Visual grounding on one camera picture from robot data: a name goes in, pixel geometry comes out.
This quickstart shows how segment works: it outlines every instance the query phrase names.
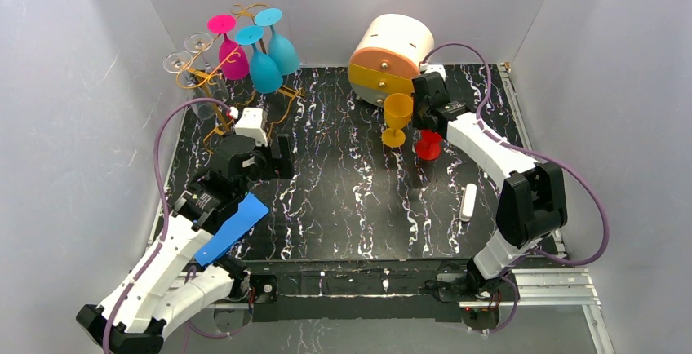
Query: blue wine glass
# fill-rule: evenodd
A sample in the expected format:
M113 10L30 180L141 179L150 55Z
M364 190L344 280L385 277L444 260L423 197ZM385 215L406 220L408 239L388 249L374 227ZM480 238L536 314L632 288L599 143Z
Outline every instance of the blue wine glass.
M282 18L282 11L279 9L265 9L255 16L255 24L258 26L268 26L272 30L272 40L269 42L268 54L276 62L282 75L295 73L300 67L298 53L291 41L277 33L274 25Z
M264 28L257 25L246 26L236 33L236 42L241 46L252 46L250 60L250 79L255 90L263 95L277 91L283 84L283 77L272 58L257 49L256 43L262 38Z

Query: yellow goblet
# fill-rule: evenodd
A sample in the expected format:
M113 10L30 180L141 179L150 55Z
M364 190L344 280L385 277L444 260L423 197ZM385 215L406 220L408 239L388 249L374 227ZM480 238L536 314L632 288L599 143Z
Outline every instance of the yellow goblet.
M384 122L389 127L382 133L382 143L390 148L398 148L406 141L401 129L410 122L413 115L413 99L403 93L393 93L384 100Z

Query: white small object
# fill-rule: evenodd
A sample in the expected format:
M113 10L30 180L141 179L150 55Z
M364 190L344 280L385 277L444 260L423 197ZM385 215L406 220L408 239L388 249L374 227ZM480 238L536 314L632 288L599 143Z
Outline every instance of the white small object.
M257 146L266 146L267 133L264 132L264 123L267 121L267 113L262 108L245 108L242 116L237 121L234 129L237 135L249 136L255 140Z
M233 120L237 120L238 117L240 117L240 112L238 112L236 107L231 107L231 111L228 113L230 117L233 118Z
M420 72L423 74L438 72L442 75L443 80L447 80L447 72L445 71L445 66L443 64L426 64L425 70L422 70L423 65L421 65Z
M464 195L461 197L461 209L459 209L459 219L462 222L470 221L473 216L473 207L476 205L476 191L477 187L475 184L466 184Z

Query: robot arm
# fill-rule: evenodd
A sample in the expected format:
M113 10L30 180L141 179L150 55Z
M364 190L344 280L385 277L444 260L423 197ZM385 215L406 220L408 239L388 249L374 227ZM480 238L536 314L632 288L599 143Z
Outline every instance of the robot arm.
M492 140L486 133L502 138L488 127L482 130L475 113L450 98L439 73L420 75L413 85L413 126L437 132L461 148L500 189L497 230L467 264L463 287L469 294L479 294L498 285L518 258L567 222L562 169Z
M157 257L132 286L115 316L111 330L113 353L156 353L164 339L204 307L241 290L247 271L229 257L217 260L195 280L166 293L195 253L214 236L249 191L250 182L293 177L293 160L286 135L279 135L275 157L264 132L266 113L246 108L233 133L224 135L209 165L198 172L175 202L168 237ZM77 315L97 344L103 346L106 321L118 298L157 249L152 244L135 269L98 305L85 305Z

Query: black tabletop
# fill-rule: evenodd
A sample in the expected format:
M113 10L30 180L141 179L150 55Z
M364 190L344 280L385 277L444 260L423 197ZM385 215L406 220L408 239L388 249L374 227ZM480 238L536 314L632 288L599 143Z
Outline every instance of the black tabletop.
M484 119L513 144L521 145L498 70L491 66L493 91ZM473 107L485 91L482 66L447 66L447 88ZM301 69L287 79L303 88L288 118L274 127L291 136L295 177L256 184L254 193L270 213L232 249L245 260L421 259L473 257L495 227L498 189L459 149L443 142L434 162L417 158L419 136L410 126L401 148L381 142L381 108L357 100L346 68ZM251 82L229 85L230 104L251 97ZM251 106L280 119L289 98L257 95ZM210 154L202 139L215 118L199 122L188 111L175 151L168 200L173 202ZM476 184L476 209L461 223L459 204L466 184ZM543 248L554 252L554 244Z

